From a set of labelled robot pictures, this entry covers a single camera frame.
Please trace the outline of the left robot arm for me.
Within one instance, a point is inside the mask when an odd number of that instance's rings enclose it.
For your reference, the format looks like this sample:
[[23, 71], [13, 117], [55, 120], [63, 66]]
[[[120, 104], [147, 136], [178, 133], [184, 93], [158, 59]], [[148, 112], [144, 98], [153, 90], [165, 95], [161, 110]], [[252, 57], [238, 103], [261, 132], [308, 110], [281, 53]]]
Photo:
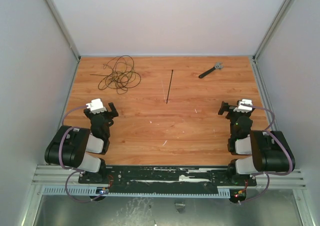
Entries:
[[79, 177], [79, 183], [106, 182], [108, 172], [105, 160], [91, 154], [105, 155], [109, 149], [110, 127], [119, 113], [112, 102], [108, 106], [109, 109], [98, 98], [68, 111], [66, 116], [82, 109], [90, 121], [90, 127], [62, 124], [45, 151], [45, 162], [79, 172], [82, 174]]

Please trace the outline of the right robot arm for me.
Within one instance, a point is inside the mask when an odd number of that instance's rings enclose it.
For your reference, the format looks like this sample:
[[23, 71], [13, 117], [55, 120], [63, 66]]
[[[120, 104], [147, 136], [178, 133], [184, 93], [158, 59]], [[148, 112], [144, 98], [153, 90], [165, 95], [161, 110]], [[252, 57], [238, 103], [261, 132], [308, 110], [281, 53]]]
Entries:
[[[271, 122], [264, 130], [253, 130], [251, 115], [259, 109], [271, 114]], [[239, 185], [243, 180], [258, 175], [286, 176], [295, 169], [295, 157], [282, 131], [271, 130], [275, 114], [266, 108], [254, 106], [249, 99], [237, 101], [237, 105], [222, 102], [218, 114], [226, 113], [230, 137], [227, 150], [243, 159], [233, 159], [227, 167], [230, 184]]]

